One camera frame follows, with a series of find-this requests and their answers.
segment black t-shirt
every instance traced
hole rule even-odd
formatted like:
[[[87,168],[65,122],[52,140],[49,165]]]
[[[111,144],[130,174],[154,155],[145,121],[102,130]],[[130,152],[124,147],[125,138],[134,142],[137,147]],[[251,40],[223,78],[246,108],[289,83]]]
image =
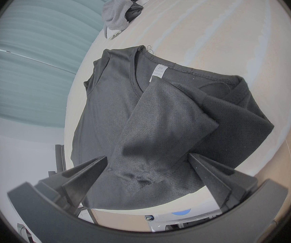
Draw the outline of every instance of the black t-shirt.
[[[152,76],[158,65],[162,78]],[[104,50],[84,85],[71,160],[108,158],[88,208],[148,208],[193,193],[204,184],[187,152],[235,168],[273,129],[243,78],[180,66],[144,46]]]

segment brown floor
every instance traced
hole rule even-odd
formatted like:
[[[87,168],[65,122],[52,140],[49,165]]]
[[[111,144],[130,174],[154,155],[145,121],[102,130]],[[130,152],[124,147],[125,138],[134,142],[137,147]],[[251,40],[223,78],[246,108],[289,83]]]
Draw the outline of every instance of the brown floor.
[[[272,179],[288,188],[288,195],[285,202],[275,217],[276,222],[278,222],[286,214],[291,205],[291,129],[285,142],[276,152],[272,160],[266,164],[256,177],[258,178],[259,184],[266,179]],[[144,216],[141,215],[116,214],[96,210],[93,210],[93,213],[99,225],[122,230],[150,231],[148,223],[145,221]],[[262,238],[275,226],[276,223],[270,225]]]

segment curtain fold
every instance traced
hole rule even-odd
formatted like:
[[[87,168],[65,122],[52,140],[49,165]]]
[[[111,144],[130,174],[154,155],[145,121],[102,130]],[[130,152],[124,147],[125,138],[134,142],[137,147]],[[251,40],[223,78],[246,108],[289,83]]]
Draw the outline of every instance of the curtain fold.
[[[64,127],[67,96],[102,30],[106,1],[11,3],[0,18],[0,117]]]

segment teal curtain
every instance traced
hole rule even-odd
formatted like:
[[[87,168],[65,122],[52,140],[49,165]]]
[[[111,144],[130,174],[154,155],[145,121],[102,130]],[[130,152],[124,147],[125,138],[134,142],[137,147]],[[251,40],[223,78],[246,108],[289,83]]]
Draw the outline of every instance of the teal curtain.
[[[108,0],[14,0],[0,18],[0,117],[64,127],[72,81]]]

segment curtain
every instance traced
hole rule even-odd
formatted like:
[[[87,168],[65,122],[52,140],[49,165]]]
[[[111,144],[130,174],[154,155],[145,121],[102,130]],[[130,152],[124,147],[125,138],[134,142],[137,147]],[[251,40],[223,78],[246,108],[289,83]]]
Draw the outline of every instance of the curtain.
[[[64,127],[67,96],[108,0],[14,0],[0,18],[0,117]]]

